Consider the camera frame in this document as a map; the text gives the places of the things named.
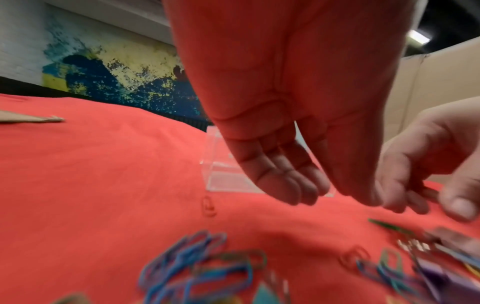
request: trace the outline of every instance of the clear acrylic box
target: clear acrylic box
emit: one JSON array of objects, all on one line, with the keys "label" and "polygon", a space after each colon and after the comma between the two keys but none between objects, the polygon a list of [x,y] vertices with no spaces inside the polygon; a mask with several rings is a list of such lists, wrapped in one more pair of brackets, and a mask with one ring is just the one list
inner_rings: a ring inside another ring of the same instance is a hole
[{"label": "clear acrylic box", "polygon": [[[298,130],[297,140],[305,145]],[[206,130],[205,151],[200,165],[207,191],[264,193],[244,174],[216,126],[209,126]],[[334,194],[332,186],[325,196],[332,197]]]}]

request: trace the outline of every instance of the red tablecloth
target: red tablecloth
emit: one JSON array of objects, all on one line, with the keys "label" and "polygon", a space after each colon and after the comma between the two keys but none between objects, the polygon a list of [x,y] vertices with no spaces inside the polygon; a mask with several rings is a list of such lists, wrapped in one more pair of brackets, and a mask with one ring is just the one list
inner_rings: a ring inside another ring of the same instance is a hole
[{"label": "red tablecloth", "polygon": [[146,111],[72,98],[0,95],[0,109],[65,123],[0,125],[0,302],[48,303],[82,291],[131,304],[141,268],[180,237],[228,233],[232,249],[261,248],[290,282],[293,303],[385,303],[389,292],[338,263],[353,245],[374,259],[389,234],[373,217],[480,237],[437,206],[397,215],[349,198],[291,207],[265,195],[214,194],[205,217],[199,160],[205,133]]}]

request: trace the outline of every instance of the hand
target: hand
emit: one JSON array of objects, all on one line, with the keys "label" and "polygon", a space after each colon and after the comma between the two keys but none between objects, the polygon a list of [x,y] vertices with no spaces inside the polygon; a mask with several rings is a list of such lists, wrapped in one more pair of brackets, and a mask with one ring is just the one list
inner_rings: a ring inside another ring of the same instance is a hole
[{"label": "hand", "polygon": [[472,221],[480,211],[480,97],[423,111],[395,137],[381,157],[377,179],[384,207],[397,213],[409,206],[429,211],[423,181],[451,174],[438,201],[456,220]]},{"label": "hand", "polygon": [[328,179],[379,205],[375,168],[411,0],[167,0],[175,44],[202,105],[247,176],[290,204]]}]

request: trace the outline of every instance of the wall mural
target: wall mural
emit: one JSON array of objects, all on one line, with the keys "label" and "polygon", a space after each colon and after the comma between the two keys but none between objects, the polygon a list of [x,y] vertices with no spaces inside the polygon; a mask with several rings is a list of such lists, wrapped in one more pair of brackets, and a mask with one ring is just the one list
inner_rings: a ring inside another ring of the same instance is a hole
[{"label": "wall mural", "polygon": [[175,47],[49,7],[43,85],[98,101],[208,120]]}]

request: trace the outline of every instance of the ceiling light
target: ceiling light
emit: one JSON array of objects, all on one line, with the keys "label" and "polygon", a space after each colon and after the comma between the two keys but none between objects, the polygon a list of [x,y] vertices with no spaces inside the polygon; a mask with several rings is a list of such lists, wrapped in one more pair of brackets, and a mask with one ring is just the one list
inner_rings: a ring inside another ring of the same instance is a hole
[{"label": "ceiling light", "polygon": [[417,31],[413,31],[413,30],[408,33],[408,36],[410,38],[412,38],[413,40],[415,40],[416,42],[420,43],[421,45],[425,45],[425,44],[429,43],[430,40],[431,40],[430,38],[420,34]]}]

